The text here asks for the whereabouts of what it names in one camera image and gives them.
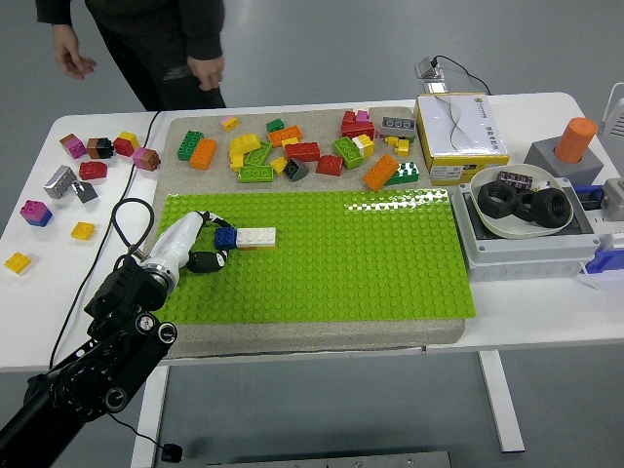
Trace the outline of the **person's left hand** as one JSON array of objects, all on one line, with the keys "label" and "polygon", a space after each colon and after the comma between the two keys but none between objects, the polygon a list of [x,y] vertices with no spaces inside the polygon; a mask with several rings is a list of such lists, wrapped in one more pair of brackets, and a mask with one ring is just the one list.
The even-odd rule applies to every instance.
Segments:
[{"label": "person's left hand", "polygon": [[199,89],[208,92],[219,88],[223,79],[224,56],[212,59],[187,57],[187,64],[193,76],[199,81]]}]

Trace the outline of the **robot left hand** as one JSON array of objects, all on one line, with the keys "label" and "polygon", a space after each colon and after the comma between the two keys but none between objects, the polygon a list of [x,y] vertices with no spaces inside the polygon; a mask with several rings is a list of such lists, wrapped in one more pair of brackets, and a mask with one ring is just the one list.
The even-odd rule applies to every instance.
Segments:
[{"label": "robot left hand", "polygon": [[147,271],[158,271],[172,278],[178,278],[182,268],[193,273],[213,273],[220,270],[227,261],[227,251],[191,251],[201,230],[209,223],[230,227],[227,221],[211,212],[186,214],[159,237],[150,255],[140,266]]}]

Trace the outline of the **person's right hand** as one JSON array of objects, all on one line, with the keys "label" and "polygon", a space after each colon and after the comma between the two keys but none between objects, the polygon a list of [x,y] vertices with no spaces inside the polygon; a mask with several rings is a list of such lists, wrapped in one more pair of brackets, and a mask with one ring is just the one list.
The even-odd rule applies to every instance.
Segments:
[{"label": "person's right hand", "polygon": [[53,24],[53,56],[61,72],[76,80],[83,80],[95,72],[97,63],[81,55],[79,40],[71,25]]}]

